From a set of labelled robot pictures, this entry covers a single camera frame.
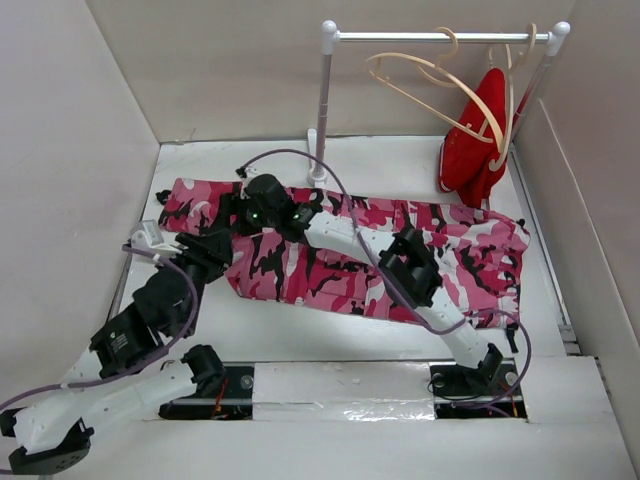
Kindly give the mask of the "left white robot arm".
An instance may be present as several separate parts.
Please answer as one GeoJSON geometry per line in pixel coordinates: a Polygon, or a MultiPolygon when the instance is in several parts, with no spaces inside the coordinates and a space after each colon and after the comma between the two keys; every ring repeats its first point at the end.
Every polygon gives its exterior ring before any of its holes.
{"type": "Polygon", "coordinates": [[[64,380],[2,403],[1,434],[17,443],[2,475],[61,473],[88,455],[97,430],[181,397],[208,397],[225,388],[223,362],[201,344],[154,376],[136,377],[194,334],[205,286],[232,263],[227,227],[202,236],[180,233],[176,241],[169,249],[125,243],[123,251],[154,263],[155,273],[91,337],[64,380]]]}

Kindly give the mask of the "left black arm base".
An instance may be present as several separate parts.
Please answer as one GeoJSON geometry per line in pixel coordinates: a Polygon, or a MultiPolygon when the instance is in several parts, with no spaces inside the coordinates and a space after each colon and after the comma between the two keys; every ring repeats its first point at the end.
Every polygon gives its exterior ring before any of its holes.
{"type": "Polygon", "coordinates": [[[174,421],[242,421],[253,418],[254,364],[226,366],[226,376],[210,394],[196,392],[163,404],[159,417],[174,421]]]}

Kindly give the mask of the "pink camouflage trousers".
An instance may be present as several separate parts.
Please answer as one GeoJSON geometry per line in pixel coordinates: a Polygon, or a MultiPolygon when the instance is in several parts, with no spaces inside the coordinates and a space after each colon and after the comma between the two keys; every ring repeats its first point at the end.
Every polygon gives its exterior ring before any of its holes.
{"type": "MultiPolygon", "coordinates": [[[[209,232],[220,211],[238,196],[237,182],[178,178],[158,193],[158,223],[166,231],[209,232]]],[[[523,221],[460,204],[355,197],[349,213],[340,193],[310,188],[287,190],[297,202],[316,203],[334,215],[357,218],[366,227],[423,232],[452,301],[477,329],[515,330],[521,297],[523,255],[530,242],[523,221]]],[[[291,243],[273,230],[234,235],[234,260],[225,276],[245,299],[411,323],[413,317],[384,290],[373,267],[326,249],[291,243]]]]}

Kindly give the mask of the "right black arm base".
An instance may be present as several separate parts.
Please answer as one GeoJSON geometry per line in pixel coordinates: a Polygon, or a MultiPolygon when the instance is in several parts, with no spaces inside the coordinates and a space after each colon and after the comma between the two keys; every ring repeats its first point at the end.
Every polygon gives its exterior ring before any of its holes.
{"type": "Polygon", "coordinates": [[[473,385],[454,363],[429,365],[427,389],[434,397],[437,420],[527,419],[528,414],[520,386],[499,401],[493,400],[513,387],[518,371],[513,360],[503,363],[489,386],[473,385]]]}

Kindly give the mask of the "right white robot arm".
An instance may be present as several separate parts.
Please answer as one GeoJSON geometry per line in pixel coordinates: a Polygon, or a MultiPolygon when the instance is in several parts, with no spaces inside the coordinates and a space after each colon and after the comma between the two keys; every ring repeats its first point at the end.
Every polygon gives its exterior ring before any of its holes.
{"type": "Polygon", "coordinates": [[[483,394],[497,384],[503,355],[469,324],[450,298],[421,231],[374,230],[319,206],[296,202],[271,174],[245,179],[240,198],[242,226],[258,231],[273,228],[288,241],[376,268],[393,300],[447,345],[468,390],[483,394]]]}

